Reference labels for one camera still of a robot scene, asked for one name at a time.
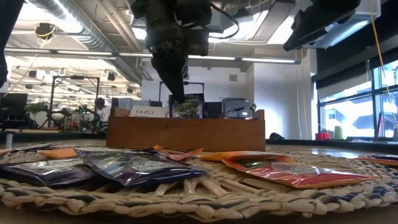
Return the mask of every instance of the wooden box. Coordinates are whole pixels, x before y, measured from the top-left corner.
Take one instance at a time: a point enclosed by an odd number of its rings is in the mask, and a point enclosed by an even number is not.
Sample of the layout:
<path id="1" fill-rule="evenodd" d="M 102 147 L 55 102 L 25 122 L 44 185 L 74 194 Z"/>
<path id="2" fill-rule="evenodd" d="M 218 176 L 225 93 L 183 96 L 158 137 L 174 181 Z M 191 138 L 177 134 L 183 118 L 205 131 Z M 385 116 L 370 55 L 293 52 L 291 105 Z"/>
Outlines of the wooden box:
<path id="1" fill-rule="evenodd" d="M 155 145 L 206 151 L 265 151 L 264 111 L 254 119 L 170 119 L 111 116 L 106 146 Z"/>

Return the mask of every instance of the table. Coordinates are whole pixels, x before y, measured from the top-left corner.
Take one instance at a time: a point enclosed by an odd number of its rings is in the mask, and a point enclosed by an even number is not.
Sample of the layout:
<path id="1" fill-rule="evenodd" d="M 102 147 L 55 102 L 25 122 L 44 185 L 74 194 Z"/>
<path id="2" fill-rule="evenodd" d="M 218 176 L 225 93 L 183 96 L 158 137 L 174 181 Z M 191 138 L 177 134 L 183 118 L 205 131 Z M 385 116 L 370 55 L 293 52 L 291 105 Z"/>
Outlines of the table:
<path id="1" fill-rule="evenodd" d="M 82 146 L 96 145 L 105 146 L 105 140 L 93 140 L 93 139 L 79 139 L 79 140 L 67 140 L 63 141 L 62 144 L 79 144 Z M 25 146 L 27 143 L 14 144 L 14 147 Z M 311 152 L 314 154 L 331 155 L 331 156 L 344 156 L 349 158 L 355 158 L 362 154 L 369 152 L 351 151 L 347 149 L 337 149 L 330 147 L 310 147 L 310 146 L 267 146 L 266 149 L 273 150 L 286 150 L 286 151 L 302 151 Z M 217 223 L 264 223 L 264 222 L 277 222 L 277 223 L 303 223 L 303 224 L 359 224 L 359 223 L 395 223 L 398 220 L 398 205 L 390 205 L 388 207 L 370 208 L 368 210 L 361 209 L 355 212 L 347 214 L 330 213 L 323 216 L 313 216 L 311 219 L 302 218 L 299 215 L 287 215 L 283 217 L 273 215 L 256 215 L 248 220 L 224 220 Z M 147 223 L 194 223 L 191 219 L 181 218 L 163 218 L 163 217 L 150 217 L 143 218 L 140 220 Z M 0 205 L 0 223 L 1 224 L 81 224 L 81 223 L 132 223 L 133 218 L 123 216 L 107 216 L 103 214 L 84 215 L 80 217 L 73 217 L 66 215 L 59 211 L 53 212 L 40 212 L 33 209 L 22 207 L 16 210 L 15 208 L 5 207 Z"/>

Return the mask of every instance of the person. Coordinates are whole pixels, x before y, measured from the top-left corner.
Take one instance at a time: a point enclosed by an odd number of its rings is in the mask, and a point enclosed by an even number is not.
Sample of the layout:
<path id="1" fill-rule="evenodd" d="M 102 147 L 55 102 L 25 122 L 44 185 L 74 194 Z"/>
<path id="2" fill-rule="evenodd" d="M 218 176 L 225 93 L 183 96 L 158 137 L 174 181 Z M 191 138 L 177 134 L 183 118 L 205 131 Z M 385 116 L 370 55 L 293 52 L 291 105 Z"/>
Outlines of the person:
<path id="1" fill-rule="evenodd" d="M 97 114 L 102 122 L 108 122 L 108 118 L 111 115 L 111 106 L 105 105 L 105 100 L 101 97 L 95 100 L 95 105 L 97 106 Z"/>

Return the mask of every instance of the potted plant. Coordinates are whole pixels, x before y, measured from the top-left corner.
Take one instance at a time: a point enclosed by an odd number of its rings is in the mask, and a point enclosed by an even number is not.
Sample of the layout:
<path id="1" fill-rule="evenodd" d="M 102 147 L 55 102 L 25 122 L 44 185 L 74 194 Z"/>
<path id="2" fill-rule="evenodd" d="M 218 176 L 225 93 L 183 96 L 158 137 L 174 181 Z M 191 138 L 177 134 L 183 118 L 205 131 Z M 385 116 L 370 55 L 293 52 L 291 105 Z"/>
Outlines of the potted plant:
<path id="1" fill-rule="evenodd" d="M 33 115 L 33 120 L 36 120 L 37 113 L 43 111 L 44 109 L 44 103 L 31 103 L 25 106 L 26 112 Z"/>

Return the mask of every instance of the chip bag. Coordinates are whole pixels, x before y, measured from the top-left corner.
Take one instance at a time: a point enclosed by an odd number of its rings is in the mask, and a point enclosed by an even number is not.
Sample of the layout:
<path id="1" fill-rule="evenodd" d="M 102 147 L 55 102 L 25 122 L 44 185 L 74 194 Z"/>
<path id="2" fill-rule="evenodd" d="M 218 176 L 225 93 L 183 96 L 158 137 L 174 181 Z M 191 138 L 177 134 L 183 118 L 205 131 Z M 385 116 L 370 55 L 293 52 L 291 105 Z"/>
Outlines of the chip bag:
<path id="1" fill-rule="evenodd" d="M 195 155 L 199 155 L 203 152 L 204 148 L 202 149 L 195 149 L 188 152 L 182 152 L 181 149 L 170 149 L 163 146 L 154 146 L 153 147 L 156 151 L 165 154 L 167 157 L 174 159 L 176 161 L 181 161 L 183 159 L 191 158 Z"/>
<path id="2" fill-rule="evenodd" d="M 45 150 L 45 151 L 39 152 L 39 154 L 42 156 L 47 156 L 52 159 L 62 159 L 62 158 L 77 156 L 75 150 L 72 148 Z"/>
<path id="3" fill-rule="evenodd" d="M 272 152 L 257 152 L 257 151 L 237 151 L 237 152 L 216 152 L 201 156 L 201 160 L 206 161 L 221 161 L 226 159 L 229 161 L 238 161 L 243 159 L 265 159 L 274 158 L 278 162 L 293 162 L 293 159 L 288 155 L 272 153 Z"/>
<path id="4" fill-rule="evenodd" d="M 76 152 L 93 170 L 125 187 L 174 182 L 208 172 L 172 160 L 153 149 L 102 152 L 76 150 Z"/>
<path id="5" fill-rule="evenodd" d="M 99 175 L 79 158 L 26 162 L 0 169 L 8 179 L 38 186 L 74 184 Z"/>
<path id="6" fill-rule="evenodd" d="M 357 159 L 381 165 L 398 166 L 398 156 L 395 155 L 368 154 L 359 156 Z"/>
<path id="7" fill-rule="evenodd" d="M 232 168 L 256 177 L 288 185 L 296 189 L 317 189 L 341 185 L 358 184 L 363 181 L 377 179 L 365 175 L 338 172 L 314 166 L 277 162 L 275 159 L 222 161 Z"/>

